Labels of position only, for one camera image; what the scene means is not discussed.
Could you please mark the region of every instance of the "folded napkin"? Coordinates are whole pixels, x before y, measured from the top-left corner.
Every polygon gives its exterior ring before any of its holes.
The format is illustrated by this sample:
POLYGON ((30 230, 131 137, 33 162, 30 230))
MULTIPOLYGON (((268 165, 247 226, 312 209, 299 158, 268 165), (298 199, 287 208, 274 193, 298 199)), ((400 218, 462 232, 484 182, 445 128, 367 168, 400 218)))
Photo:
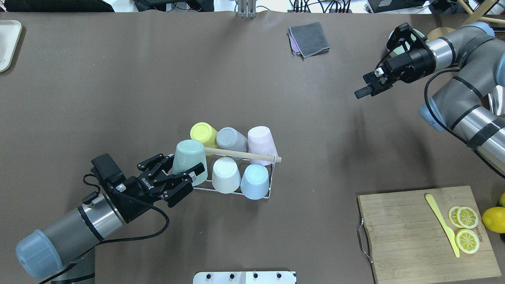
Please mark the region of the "folded napkin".
POLYGON ((304 58, 307 58, 330 50, 330 45, 324 36, 323 28, 319 22, 304 26, 289 27, 288 36, 292 53, 296 56, 302 55, 304 58))

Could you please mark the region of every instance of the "lemon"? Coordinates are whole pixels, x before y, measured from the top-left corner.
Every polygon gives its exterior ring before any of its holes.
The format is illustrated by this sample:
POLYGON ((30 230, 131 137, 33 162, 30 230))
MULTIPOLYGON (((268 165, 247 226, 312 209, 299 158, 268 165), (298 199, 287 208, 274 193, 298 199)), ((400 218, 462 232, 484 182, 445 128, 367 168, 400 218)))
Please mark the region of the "lemon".
POLYGON ((456 210, 456 218, 459 224, 467 229, 475 228, 477 223, 479 223, 477 213, 472 208, 466 206, 459 207, 456 210))
POLYGON ((505 207, 489 208, 482 214, 486 228, 497 233, 505 233, 505 207))
POLYGON ((505 207, 505 193, 501 195, 499 204, 500 206, 505 207))
POLYGON ((460 207, 459 206, 454 206, 452 207, 451 209, 449 209, 449 221, 451 222, 451 224, 453 224, 454 226, 458 227, 458 228, 463 228, 463 226, 460 225, 460 223, 458 222, 458 217, 457 217, 457 210, 459 209, 460 207))
POLYGON ((473 254, 479 249, 479 237, 470 229, 461 229, 456 234, 456 245, 464 253, 473 254))

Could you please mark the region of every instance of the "yellow knife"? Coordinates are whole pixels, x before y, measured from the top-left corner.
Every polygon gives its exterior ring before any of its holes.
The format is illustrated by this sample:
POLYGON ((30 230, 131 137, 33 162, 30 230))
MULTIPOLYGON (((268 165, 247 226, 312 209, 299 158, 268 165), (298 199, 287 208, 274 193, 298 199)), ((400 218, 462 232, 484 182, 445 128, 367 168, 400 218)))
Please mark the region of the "yellow knife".
POLYGON ((430 205, 433 213, 435 213, 435 216, 437 216, 438 222, 440 222, 440 225, 442 225, 442 228, 445 231, 447 238, 449 239, 450 245, 452 246, 454 255, 456 255, 456 257, 460 257, 460 249, 456 246, 456 235, 454 234, 454 231, 445 223, 442 217, 442 213, 440 212, 440 209, 438 209, 437 202, 433 198, 433 195, 428 193, 424 196, 424 198, 428 202, 428 205, 430 205))

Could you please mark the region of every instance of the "gray cup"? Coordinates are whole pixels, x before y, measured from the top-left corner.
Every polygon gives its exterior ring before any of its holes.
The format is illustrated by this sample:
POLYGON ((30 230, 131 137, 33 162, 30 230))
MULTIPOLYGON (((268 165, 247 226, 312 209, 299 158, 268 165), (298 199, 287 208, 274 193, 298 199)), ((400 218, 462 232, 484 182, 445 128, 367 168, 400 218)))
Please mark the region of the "gray cup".
MULTIPOLYGON (((247 153, 247 138, 234 128, 225 127, 219 130, 216 142, 221 149, 247 153)), ((241 159, 238 157, 231 158, 233 160, 241 159)))

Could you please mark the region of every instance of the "yellow cup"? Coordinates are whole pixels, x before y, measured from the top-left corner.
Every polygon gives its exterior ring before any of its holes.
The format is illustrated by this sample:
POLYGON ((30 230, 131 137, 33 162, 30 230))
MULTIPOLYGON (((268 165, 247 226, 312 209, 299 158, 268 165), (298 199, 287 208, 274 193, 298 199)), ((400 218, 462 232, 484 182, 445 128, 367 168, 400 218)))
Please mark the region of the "yellow cup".
POLYGON ((205 122, 199 122, 193 125, 189 133, 191 139, 200 141, 202 144, 204 144, 205 147, 219 149, 219 146, 216 143, 217 135, 218 132, 205 122))

